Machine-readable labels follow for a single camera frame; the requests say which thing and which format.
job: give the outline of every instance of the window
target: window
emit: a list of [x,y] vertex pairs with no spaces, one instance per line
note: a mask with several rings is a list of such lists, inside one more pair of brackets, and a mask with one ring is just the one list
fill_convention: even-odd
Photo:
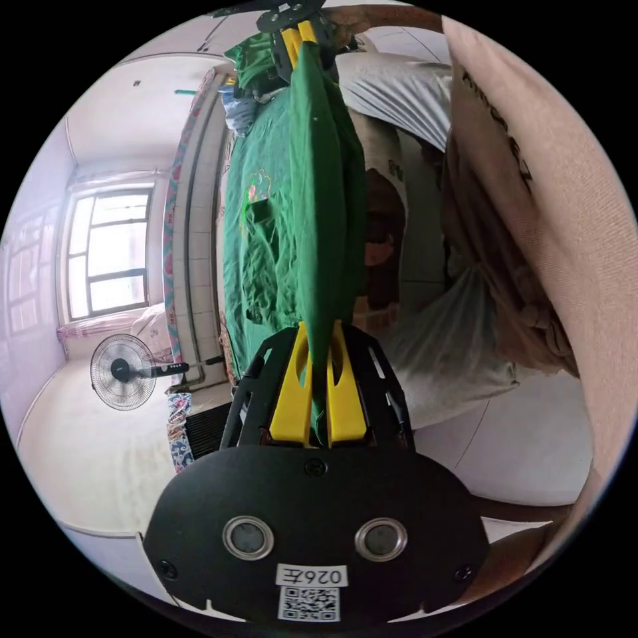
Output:
[[151,192],[131,189],[77,200],[66,268],[71,320],[148,305]]
[[51,320],[51,305],[43,304],[43,295],[51,293],[51,284],[41,279],[51,264],[51,215],[27,219],[11,241],[9,255],[8,306],[11,333],[16,334]]

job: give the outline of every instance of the electric fan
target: electric fan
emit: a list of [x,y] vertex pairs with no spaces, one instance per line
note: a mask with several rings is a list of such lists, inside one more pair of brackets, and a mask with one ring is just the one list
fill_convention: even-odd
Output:
[[100,343],[91,357],[91,387],[109,407],[121,411],[135,410],[153,393],[158,377],[212,366],[223,359],[220,356],[193,365],[157,366],[143,341],[131,334],[113,334]]

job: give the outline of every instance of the screw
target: screw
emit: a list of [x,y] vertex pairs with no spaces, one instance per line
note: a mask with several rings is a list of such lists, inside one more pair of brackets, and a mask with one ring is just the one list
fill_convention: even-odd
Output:
[[177,578],[177,570],[172,563],[169,563],[167,560],[159,561],[159,570],[164,578],[168,580],[175,580]]
[[304,472],[310,477],[322,477],[326,473],[326,464],[321,459],[310,459],[304,465]]
[[454,580],[457,583],[464,583],[468,578],[474,574],[474,569],[471,565],[464,565],[459,567],[454,573]]

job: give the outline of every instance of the white floor tile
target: white floor tile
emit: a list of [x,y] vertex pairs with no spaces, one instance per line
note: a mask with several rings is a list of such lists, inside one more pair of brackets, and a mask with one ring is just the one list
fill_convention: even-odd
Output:
[[370,37],[372,43],[377,47],[379,53],[394,53],[407,55],[424,62],[438,62],[437,56],[432,53],[419,40],[413,38],[409,33],[400,31],[391,35]]
[[415,40],[418,40],[433,56],[437,62],[451,64],[450,50],[447,46],[447,39],[443,33],[428,31],[427,29],[418,29],[415,27],[405,27],[404,31]]
[[456,474],[477,496],[570,504],[589,472],[591,446],[580,382],[567,373],[539,376],[491,399]]
[[416,430],[417,452],[454,471],[479,427],[486,405],[487,401],[454,419]]

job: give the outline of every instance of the person's arm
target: person's arm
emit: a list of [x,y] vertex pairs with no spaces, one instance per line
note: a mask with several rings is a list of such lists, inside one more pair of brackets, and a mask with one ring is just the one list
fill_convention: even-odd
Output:
[[471,603],[521,578],[554,537],[561,523],[559,520],[540,528],[523,530],[492,543],[480,572],[457,603]]
[[443,33],[441,16],[420,7],[400,7],[397,5],[352,5],[330,7],[323,13],[338,26],[339,43],[371,29],[372,27],[418,27]]

